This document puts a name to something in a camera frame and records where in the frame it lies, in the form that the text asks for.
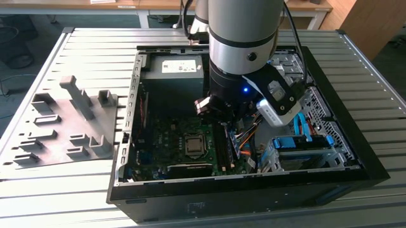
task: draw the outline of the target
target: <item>floor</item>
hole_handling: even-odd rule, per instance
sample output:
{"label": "floor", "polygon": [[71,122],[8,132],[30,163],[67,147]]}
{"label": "floor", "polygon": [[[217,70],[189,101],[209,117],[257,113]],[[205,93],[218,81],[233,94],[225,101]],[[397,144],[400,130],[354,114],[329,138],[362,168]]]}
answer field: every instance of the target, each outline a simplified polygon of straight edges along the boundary
{"label": "floor", "polygon": [[[27,42],[28,48],[35,56],[35,63],[19,70],[11,70],[0,62],[0,80],[14,76],[15,77],[3,82],[4,86],[11,90],[10,97],[0,95],[0,136],[7,128],[7,125],[12,119],[19,104],[26,96],[30,86],[35,80],[35,75],[39,73],[42,65],[48,57],[48,54],[54,48],[58,37],[65,27],[82,27],[82,28],[139,28],[141,23],[138,16],[133,15],[58,15],[58,23],[51,24],[46,15],[32,15],[32,21],[35,23],[39,37]],[[151,28],[170,28],[177,22],[178,17],[171,16],[166,19],[166,23],[159,23],[157,19],[150,18]],[[189,23],[191,24],[193,16],[189,17]],[[406,45],[400,48],[393,48],[388,45],[373,64],[393,84],[402,97],[406,97]]]}

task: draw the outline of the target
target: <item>wooden table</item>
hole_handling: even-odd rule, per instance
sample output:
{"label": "wooden table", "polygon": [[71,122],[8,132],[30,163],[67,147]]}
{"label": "wooden table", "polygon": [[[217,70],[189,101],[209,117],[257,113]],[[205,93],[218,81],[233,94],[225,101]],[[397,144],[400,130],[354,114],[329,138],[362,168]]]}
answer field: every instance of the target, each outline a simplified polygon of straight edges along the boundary
{"label": "wooden table", "polygon": [[[328,0],[317,5],[304,0],[288,3],[294,17],[312,18],[308,29],[318,29],[333,7]],[[189,14],[194,15],[194,5]],[[109,14],[138,15],[142,28],[149,28],[149,15],[178,15],[179,0],[118,0],[91,4],[90,0],[0,0],[0,14]]]}

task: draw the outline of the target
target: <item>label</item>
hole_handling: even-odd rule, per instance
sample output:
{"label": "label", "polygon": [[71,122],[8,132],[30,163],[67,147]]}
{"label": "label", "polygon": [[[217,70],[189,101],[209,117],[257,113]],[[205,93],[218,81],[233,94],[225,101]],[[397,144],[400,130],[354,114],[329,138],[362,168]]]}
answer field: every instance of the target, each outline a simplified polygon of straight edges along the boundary
{"label": "label", "polygon": [[135,6],[118,6],[121,9],[135,9]]}
{"label": "label", "polygon": [[277,70],[284,70],[284,66],[282,65],[277,65],[274,67],[277,68]]}
{"label": "label", "polygon": [[163,62],[163,73],[190,73],[197,71],[197,60],[166,60]]}
{"label": "label", "polygon": [[247,163],[253,167],[253,169],[255,169],[255,162],[254,162],[254,160],[251,158],[249,158]]}

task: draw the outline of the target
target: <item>black cable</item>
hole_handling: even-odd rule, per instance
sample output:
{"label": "black cable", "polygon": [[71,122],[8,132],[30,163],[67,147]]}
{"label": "black cable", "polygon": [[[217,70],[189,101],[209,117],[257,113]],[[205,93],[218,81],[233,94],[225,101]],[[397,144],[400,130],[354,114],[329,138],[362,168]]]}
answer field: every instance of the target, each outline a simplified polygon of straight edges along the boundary
{"label": "black cable", "polygon": [[189,9],[190,9],[191,3],[193,3],[193,0],[189,0],[186,2],[185,8],[183,8],[183,16],[182,16],[183,31],[185,31],[185,36],[187,38],[190,38],[191,35],[190,35],[190,32],[189,32],[189,26],[186,24],[186,15],[189,13]]}
{"label": "black cable", "polygon": [[183,5],[183,0],[181,0],[181,7],[179,7],[179,18],[177,22],[177,28],[182,25],[182,11],[183,11],[185,5]]}
{"label": "black cable", "polygon": [[8,94],[8,95],[4,94],[3,82],[2,82],[2,80],[0,80],[0,91],[2,91],[2,95],[3,95],[6,98],[11,96],[11,94]]}
{"label": "black cable", "polygon": [[305,59],[305,56],[304,56],[304,50],[302,50],[302,44],[301,44],[301,41],[300,41],[300,35],[298,35],[297,27],[296,27],[294,22],[293,22],[292,12],[288,8],[286,2],[284,3],[284,7],[285,7],[288,17],[290,19],[290,24],[292,24],[292,29],[293,29],[292,31],[293,31],[293,34],[294,34],[294,40],[297,42],[298,52],[300,52],[301,59],[302,59],[302,64],[304,64],[304,82],[305,82],[305,85],[308,85],[308,65],[306,65],[306,59]]}

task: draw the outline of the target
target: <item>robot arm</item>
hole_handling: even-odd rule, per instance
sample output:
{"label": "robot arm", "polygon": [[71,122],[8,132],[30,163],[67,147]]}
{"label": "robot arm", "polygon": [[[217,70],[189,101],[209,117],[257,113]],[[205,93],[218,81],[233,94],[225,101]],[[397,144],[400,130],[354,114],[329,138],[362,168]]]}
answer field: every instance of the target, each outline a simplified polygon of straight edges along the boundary
{"label": "robot arm", "polygon": [[[257,108],[272,126],[286,125],[301,110],[290,86],[268,64],[282,10],[284,0],[209,0],[210,96],[234,113],[245,113],[261,96]],[[197,106],[198,114],[210,111],[202,108],[210,104],[206,100]]]}

